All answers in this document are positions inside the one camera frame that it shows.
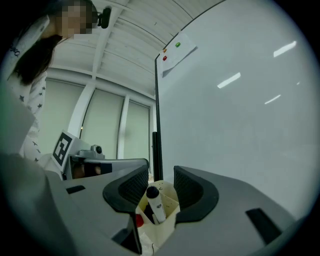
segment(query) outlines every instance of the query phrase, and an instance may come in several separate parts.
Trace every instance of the red magnet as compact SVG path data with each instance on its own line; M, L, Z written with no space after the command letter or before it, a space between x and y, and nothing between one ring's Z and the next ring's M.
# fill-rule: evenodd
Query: red magnet
M140 214L135 215L135 222L138 228L140 228L144 224L144 220L142 219Z

